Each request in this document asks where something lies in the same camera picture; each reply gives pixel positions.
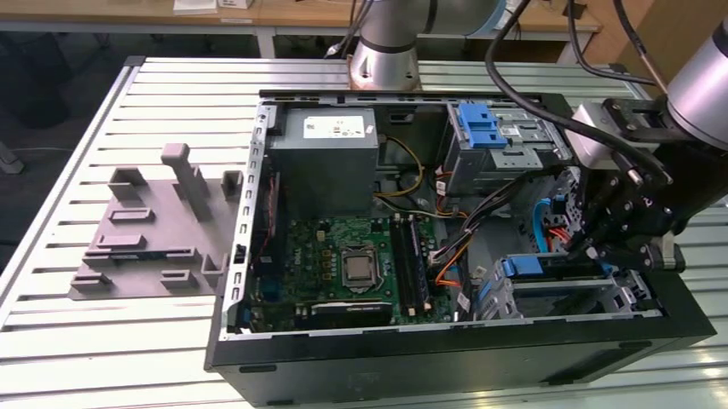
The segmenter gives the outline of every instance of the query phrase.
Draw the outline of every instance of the green circuit board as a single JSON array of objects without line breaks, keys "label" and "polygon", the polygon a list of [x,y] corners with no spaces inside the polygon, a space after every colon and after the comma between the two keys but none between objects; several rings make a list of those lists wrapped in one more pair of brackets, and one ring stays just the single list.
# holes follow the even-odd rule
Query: green circuit board
[{"label": "green circuit board", "polygon": [[[449,291],[433,297],[433,309],[428,314],[411,317],[401,312],[389,223],[388,218],[293,221],[288,230],[286,273],[280,302],[284,305],[352,300],[390,302],[394,307],[392,325],[449,322]],[[433,222],[427,217],[419,219],[419,234],[419,244],[427,254],[436,246]],[[362,292],[353,292],[342,277],[344,255],[352,249],[370,251],[378,263],[377,283]],[[274,331],[293,329],[289,326],[290,323],[282,320]]]}]

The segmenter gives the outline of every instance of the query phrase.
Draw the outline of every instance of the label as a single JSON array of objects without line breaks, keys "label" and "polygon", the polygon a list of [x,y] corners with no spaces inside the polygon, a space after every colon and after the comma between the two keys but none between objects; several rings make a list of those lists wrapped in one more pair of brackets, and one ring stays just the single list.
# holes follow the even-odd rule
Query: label
[{"label": "label", "polygon": [[253,2],[250,0],[218,0],[220,7],[236,7],[248,9]]},{"label": "label", "polygon": [[519,132],[519,127],[516,125],[503,126],[501,127],[501,135],[519,135],[519,136],[521,136],[521,132]]},{"label": "label", "polygon": [[448,183],[444,181],[437,181],[435,183],[435,190],[437,190],[437,194],[440,194],[440,196],[445,196],[445,192],[448,191]]},{"label": "label", "polygon": [[464,308],[465,312],[471,312],[471,299],[465,296],[465,294],[461,292],[457,295],[457,303]]},{"label": "label", "polygon": [[252,19],[220,19],[224,24],[253,24]]},{"label": "label", "polygon": [[304,138],[364,138],[365,117],[308,117],[304,121]]}]

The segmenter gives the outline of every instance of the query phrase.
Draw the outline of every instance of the motherboard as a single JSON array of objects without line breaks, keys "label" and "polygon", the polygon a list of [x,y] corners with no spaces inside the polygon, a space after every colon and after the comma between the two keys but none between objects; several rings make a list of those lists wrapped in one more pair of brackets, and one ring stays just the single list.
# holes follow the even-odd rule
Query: motherboard
[{"label": "motherboard", "polygon": [[[368,325],[449,322],[449,291],[428,288],[425,256],[435,248],[428,217],[292,221],[284,274],[258,281],[268,331],[310,327],[314,316],[326,317],[326,327],[352,326],[360,317]],[[349,314],[360,308],[368,314]]]}]

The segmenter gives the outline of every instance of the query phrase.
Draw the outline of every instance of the yellow wire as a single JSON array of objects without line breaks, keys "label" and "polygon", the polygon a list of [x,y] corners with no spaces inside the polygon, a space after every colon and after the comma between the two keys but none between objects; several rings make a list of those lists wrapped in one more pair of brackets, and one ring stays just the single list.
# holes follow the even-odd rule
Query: yellow wire
[{"label": "yellow wire", "polygon": [[415,154],[412,149],[403,143],[403,141],[400,141],[397,138],[394,138],[392,136],[388,136],[388,139],[392,140],[397,145],[400,145],[400,147],[411,154],[412,158],[419,163],[419,173],[420,173],[420,175],[419,175],[417,183],[415,185],[412,185],[411,188],[408,188],[408,189],[405,189],[405,190],[403,190],[400,192],[392,192],[392,193],[377,192],[374,194],[374,196],[378,197],[378,198],[396,198],[398,196],[404,196],[405,194],[411,194],[412,192],[419,190],[420,185],[423,184],[423,180],[425,179],[425,172],[423,171],[423,162],[420,162],[419,156]]}]

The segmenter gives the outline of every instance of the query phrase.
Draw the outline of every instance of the ram slot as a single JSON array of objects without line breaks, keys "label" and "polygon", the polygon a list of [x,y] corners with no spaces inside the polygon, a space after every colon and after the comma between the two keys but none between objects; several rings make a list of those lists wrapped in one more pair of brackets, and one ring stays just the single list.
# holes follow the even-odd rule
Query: ram slot
[{"label": "ram slot", "polygon": [[432,308],[425,276],[425,260],[420,252],[417,222],[409,219],[394,219],[389,223],[389,234],[394,255],[394,274],[400,290],[400,307],[403,314],[415,316]]}]

